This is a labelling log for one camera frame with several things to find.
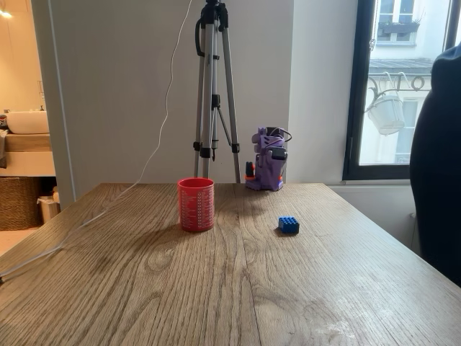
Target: sink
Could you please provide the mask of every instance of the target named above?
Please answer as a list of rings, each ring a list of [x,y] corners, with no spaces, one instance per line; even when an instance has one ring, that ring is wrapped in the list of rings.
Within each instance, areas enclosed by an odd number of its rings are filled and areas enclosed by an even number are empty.
[[[11,132],[18,135],[49,133],[46,111],[10,112],[6,114],[6,123]]]

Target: window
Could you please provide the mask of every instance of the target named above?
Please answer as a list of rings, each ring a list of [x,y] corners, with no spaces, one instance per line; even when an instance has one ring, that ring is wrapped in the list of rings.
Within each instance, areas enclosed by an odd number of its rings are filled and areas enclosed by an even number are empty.
[[[420,19],[414,19],[415,1],[380,0],[377,31],[378,45],[414,45]]]
[[[358,1],[343,179],[409,178],[432,64],[456,42],[460,2]]]

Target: hanging flower pot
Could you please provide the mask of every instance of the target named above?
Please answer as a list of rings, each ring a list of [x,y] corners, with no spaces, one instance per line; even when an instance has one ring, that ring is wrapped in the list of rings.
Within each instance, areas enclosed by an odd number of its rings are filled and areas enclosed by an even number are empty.
[[[368,117],[382,135],[392,135],[405,127],[403,102],[395,95],[383,95],[376,100]]]

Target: red cup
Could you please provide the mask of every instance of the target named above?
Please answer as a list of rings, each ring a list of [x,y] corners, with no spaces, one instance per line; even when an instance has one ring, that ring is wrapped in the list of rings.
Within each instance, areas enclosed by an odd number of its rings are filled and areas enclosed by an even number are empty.
[[[215,184],[211,179],[186,178],[178,181],[179,220],[189,232],[212,229],[215,224]]]

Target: purple robot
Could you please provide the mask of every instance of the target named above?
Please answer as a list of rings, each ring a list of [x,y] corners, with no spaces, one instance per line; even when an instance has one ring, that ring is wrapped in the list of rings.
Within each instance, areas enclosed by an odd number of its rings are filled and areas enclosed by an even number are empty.
[[[282,170],[287,163],[287,149],[284,133],[291,135],[283,128],[259,128],[258,133],[251,137],[256,144],[256,162],[246,162],[246,186],[252,190],[278,191],[282,188]]]

